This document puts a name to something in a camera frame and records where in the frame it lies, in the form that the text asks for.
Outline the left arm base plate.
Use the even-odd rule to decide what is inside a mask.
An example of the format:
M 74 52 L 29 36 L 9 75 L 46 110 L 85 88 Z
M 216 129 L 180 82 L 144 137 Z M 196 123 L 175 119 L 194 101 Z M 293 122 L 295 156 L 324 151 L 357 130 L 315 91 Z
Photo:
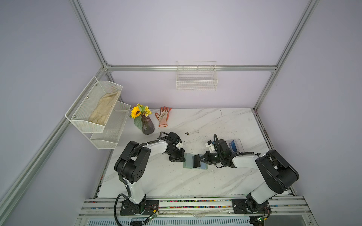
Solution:
M 122 201 L 122 207 L 119 211 L 121 216 L 140 216 L 151 215 L 158 210 L 159 200 L 144 200 L 139 204 L 134 204 L 129 200 Z

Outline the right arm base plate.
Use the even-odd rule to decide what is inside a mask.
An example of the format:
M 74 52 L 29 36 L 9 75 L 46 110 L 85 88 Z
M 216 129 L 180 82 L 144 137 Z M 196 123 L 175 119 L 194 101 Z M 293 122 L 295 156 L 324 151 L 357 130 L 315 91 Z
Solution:
M 235 214 L 271 213 L 271 208 L 267 201 L 258 204 L 254 200 L 247 198 L 232 199 L 232 207 Z

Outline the green card holder wallet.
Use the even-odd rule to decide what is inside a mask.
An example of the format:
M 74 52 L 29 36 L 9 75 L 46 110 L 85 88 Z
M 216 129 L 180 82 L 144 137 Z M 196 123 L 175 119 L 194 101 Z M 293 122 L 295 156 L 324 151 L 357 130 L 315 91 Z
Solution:
M 208 165 L 206 163 L 201 162 L 198 159 L 198 155 L 193 155 L 191 153 L 184 154 L 185 162 L 183 163 L 183 168 L 185 169 L 200 169 L 200 170 L 207 170 Z

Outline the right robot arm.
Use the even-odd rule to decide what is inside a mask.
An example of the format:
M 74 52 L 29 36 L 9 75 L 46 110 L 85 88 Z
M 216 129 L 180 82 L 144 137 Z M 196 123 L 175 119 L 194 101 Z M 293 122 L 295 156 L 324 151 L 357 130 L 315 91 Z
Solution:
M 259 170 L 263 176 L 264 182 L 250 192 L 241 205 L 243 212 L 257 213 L 270 198 L 283 194 L 299 180 L 299 173 L 276 150 L 264 154 L 245 152 L 239 139 L 226 141 L 217 137 L 206 146 L 209 150 L 203 155 L 193 156 L 194 168 L 200 167 L 201 163 L 217 168 L 250 168 Z

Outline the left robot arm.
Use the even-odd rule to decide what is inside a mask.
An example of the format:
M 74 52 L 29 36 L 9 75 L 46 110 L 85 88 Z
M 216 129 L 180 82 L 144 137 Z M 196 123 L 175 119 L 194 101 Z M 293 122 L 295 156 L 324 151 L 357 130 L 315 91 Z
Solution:
M 127 195 L 124 197 L 132 204 L 140 205 L 146 199 L 139 181 L 145 173 L 152 151 L 167 154 L 171 162 L 185 162 L 183 142 L 174 132 L 160 132 L 156 140 L 141 144 L 130 141 L 116 161 L 114 170 L 126 187 Z

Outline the black credit card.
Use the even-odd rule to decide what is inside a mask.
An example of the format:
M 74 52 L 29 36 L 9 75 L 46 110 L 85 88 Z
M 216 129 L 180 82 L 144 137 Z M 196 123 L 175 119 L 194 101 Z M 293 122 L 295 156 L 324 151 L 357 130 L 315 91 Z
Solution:
M 197 169 L 197 168 L 201 167 L 201 161 L 200 161 L 200 155 L 199 154 L 194 155 L 192 160 L 193 160 L 193 168 L 194 169 Z

